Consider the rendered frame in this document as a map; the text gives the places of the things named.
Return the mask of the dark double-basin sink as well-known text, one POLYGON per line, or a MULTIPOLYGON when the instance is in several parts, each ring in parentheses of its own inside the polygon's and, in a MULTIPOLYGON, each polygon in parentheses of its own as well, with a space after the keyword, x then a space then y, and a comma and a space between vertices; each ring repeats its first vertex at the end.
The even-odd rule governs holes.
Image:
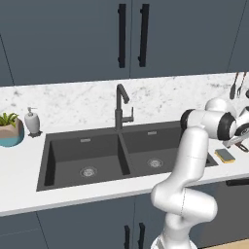
POLYGON ((37 190, 169 173, 181 136, 178 121, 49 133, 37 190))

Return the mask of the yellow and grey sponge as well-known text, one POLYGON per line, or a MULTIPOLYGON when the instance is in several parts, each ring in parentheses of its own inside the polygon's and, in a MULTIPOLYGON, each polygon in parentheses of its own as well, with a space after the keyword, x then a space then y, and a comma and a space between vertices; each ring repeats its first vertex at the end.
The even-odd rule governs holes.
POLYGON ((234 162, 235 158, 230 154, 227 149, 216 149, 215 155, 223 162, 223 163, 230 163, 234 162))

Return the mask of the grey pan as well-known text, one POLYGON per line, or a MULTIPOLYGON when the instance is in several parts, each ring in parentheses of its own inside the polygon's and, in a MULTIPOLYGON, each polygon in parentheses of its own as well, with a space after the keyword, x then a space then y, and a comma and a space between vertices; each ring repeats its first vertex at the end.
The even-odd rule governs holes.
POLYGON ((248 153, 249 150, 242 144, 242 141, 249 138, 249 133, 242 136, 235 136, 229 141, 224 141, 223 144, 229 148, 231 145, 236 145, 241 151, 248 153))

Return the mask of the dark grey tap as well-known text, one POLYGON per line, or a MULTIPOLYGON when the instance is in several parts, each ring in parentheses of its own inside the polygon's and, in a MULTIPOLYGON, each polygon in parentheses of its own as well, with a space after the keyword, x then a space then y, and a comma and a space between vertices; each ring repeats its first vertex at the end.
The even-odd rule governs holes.
POLYGON ((122 84, 117 85, 116 93, 117 93, 117 98, 116 98, 116 110, 115 110, 115 129, 122 130, 123 123, 133 122, 134 116, 133 115, 131 115, 130 117, 123 116, 122 102, 127 104, 129 102, 129 97, 122 84))

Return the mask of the dark blue base cupboard door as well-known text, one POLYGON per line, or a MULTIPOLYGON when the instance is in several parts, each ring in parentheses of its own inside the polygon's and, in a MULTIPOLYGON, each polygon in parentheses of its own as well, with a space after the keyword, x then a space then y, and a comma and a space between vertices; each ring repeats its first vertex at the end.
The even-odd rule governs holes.
POLYGON ((49 249, 125 249, 125 225, 132 248, 134 198, 121 197, 38 211, 49 249))
POLYGON ((144 194, 135 197, 133 220, 133 245, 138 249, 139 223, 145 225, 143 249, 151 249, 154 240, 160 235, 164 224, 165 213, 158 210, 151 202, 151 195, 144 194))

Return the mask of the white soap dispenser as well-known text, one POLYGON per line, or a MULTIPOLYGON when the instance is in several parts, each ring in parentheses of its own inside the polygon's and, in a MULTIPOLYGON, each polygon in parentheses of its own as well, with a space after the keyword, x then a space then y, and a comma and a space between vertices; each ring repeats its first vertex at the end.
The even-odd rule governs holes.
POLYGON ((33 112, 33 107, 27 108, 28 113, 24 116, 24 122, 29 130, 29 136, 32 138, 40 136, 42 131, 40 130, 40 119, 37 113, 33 112))

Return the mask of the dark hanging spatula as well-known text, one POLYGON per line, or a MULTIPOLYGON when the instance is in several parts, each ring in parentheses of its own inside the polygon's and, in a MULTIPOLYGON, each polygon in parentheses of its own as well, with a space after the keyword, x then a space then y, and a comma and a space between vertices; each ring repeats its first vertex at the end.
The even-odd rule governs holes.
POLYGON ((233 84, 232 84, 232 86, 231 86, 230 100, 233 100, 233 99, 234 99, 234 96, 235 96, 236 81, 237 81, 238 75, 239 75, 239 72, 236 72, 236 73, 235 73, 235 78, 234 78, 233 84))

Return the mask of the potted plant in teal pot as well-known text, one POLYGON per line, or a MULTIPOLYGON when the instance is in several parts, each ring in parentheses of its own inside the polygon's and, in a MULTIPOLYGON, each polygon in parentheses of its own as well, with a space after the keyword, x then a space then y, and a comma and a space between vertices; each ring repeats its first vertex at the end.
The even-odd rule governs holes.
POLYGON ((0 115, 0 146, 13 147, 19 144, 24 137, 24 127, 18 114, 0 115))

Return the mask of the dark hanging fork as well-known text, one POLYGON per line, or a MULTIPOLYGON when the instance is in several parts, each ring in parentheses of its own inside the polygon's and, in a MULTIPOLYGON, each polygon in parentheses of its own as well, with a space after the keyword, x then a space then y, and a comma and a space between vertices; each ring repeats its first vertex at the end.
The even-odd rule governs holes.
POLYGON ((244 84, 244 80, 246 78, 246 75, 247 75, 247 72, 244 72, 243 73, 243 77, 242 77, 242 81, 241 81, 241 84, 239 86, 239 88, 237 89, 237 93, 236 93, 236 97, 239 98, 240 95, 241 95, 241 91, 242 91, 242 87, 243 87, 243 84, 244 84))

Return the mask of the dark grey dishwasher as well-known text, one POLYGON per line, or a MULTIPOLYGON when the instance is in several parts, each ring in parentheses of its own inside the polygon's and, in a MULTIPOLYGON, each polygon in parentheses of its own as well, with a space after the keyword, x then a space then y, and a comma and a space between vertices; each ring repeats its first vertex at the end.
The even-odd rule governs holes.
POLYGON ((213 196, 218 213, 209 223, 194 226, 190 238, 200 248, 249 238, 249 186, 228 187, 226 181, 194 186, 213 196))

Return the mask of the dark blue base cupboard drawers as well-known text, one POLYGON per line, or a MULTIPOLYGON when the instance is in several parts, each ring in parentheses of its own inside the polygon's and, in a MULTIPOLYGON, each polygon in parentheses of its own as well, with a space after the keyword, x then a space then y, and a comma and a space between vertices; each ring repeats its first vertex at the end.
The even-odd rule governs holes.
POLYGON ((0 249, 47 249, 36 214, 0 217, 0 249))

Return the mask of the dark blue wall cupboard door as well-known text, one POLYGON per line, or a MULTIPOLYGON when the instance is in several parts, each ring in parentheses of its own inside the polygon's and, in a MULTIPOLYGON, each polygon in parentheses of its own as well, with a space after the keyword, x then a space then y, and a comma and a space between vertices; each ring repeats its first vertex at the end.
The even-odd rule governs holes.
POLYGON ((228 71, 246 0, 132 0, 132 78, 228 71), (140 67, 141 14, 150 5, 146 66, 140 67))
POLYGON ((0 87, 12 87, 13 80, 0 34, 0 87))
POLYGON ((229 72, 249 71, 249 0, 246 0, 228 67, 229 72))
POLYGON ((132 0, 0 0, 0 34, 17 86, 129 77, 132 0), (125 68, 119 67, 126 4, 125 68))

